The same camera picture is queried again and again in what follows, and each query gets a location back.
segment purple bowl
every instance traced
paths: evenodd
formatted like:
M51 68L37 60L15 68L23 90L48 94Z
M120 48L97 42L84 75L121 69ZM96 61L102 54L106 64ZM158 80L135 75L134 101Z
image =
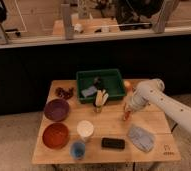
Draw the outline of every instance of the purple bowl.
M69 104L64 99L54 99L48 102L44 107L45 116L52 121L64 120L69 112Z

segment brown plate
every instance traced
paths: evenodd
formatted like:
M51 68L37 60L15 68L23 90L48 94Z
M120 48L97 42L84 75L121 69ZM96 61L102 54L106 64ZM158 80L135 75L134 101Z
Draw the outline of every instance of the brown plate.
M69 140L69 130L63 123L53 123L44 130L42 139L49 148L62 148Z

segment green plastic tray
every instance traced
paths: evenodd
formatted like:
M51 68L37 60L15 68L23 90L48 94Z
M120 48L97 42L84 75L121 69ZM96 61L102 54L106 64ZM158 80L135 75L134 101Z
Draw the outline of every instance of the green plastic tray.
M118 69L78 71L76 73L77 95L81 103L92 103L95 101L96 95L85 98L81 91L92 86L96 77L103 79L104 88L109 94L108 100L120 100L126 95L123 80Z

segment gray cloth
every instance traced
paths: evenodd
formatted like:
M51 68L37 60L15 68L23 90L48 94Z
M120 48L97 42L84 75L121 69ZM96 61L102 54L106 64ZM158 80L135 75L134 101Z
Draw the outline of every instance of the gray cloth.
M149 152L154 147L155 136L136 125L130 128L128 137L137 148L144 152Z
M86 98L88 96L92 96L97 92L97 88L95 86L90 86L87 89L81 91L81 94Z

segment gray floor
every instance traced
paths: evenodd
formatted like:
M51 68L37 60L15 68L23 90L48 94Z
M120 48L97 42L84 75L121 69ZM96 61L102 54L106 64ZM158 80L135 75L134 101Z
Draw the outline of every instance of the gray floor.
M191 106L191 94L173 96ZM42 112L0 116L0 171L52 171L47 165L32 165L31 159ZM182 160L159 165L156 171L191 171L191 136L179 126L174 138ZM138 163L136 170L144 171L151 163ZM64 171L124 171L132 170L132 163L63 165Z

